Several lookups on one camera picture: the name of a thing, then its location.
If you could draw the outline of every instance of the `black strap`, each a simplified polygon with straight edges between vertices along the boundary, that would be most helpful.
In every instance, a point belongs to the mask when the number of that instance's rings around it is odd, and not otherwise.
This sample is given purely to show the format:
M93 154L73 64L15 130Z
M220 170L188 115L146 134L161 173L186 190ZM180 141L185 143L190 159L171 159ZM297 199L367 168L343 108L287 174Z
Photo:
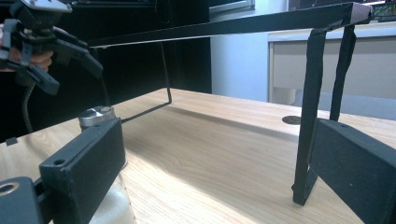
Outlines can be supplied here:
M340 117L341 100L343 98L347 69L350 66L353 50L355 49L356 36L354 30L355 25L345 27L343 40L341 42L336 77L332 89L332 109L330 112L330 119L335 121L338 121Z
M323 52L327 32L327 29L312 30L307 44L302 119L294 185L292 187L294 191L293 201L300 205L305 204L306 198L317 178L317 175L311 172L309 177L310 186L307 186L309 147L315 119L318 116L318 103L323 78Z

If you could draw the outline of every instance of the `white wall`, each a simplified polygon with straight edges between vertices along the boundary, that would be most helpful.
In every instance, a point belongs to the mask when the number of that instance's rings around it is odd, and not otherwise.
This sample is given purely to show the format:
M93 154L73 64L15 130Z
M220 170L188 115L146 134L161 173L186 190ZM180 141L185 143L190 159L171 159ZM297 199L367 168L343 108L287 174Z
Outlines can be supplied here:
M212 17L224 21L286 11L287 0L256 0L256 9ZM210 39L214 94L268 101L267 33Z

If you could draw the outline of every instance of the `round metal cap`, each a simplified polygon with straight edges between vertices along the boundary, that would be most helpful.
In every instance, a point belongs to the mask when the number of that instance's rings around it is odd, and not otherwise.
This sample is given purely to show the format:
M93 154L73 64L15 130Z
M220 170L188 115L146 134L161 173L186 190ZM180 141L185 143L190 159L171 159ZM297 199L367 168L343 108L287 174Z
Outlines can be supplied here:
M107 119L114 119L116 114L111 106L97 106L88 109L78 116L79 125L81 127L91 127L99 122Z

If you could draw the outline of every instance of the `wooden table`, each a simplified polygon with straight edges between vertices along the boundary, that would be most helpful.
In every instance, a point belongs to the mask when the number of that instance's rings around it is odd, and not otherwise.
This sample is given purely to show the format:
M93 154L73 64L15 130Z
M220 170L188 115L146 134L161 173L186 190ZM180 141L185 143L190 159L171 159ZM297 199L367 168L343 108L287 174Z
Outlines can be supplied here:
M318 180L306 205L291 185L301 108L172 90L174 102L122 125L122 174L137 223L360 223ZM166 102L165 90L115 105L125 119ZM325 112L319 116L326 118ZM343 114L349 124L396 147L396 122ZM38 164L80 133L72 119L0 145L0 179L39 177Z

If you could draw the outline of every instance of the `screw hole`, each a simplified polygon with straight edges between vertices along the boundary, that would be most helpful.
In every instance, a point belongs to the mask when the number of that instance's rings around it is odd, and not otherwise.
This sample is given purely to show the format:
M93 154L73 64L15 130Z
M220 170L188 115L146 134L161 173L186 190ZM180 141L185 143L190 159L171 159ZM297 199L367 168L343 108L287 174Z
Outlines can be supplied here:
M301 117L298 116L286 116L282 119L283 122L291 125L301 124Z
M53 164L55 165L62 165L64 163L64 160L57 160Z
M0 196L13 192L19 186L20 184L18 182L6 183L5 185L0 186Z

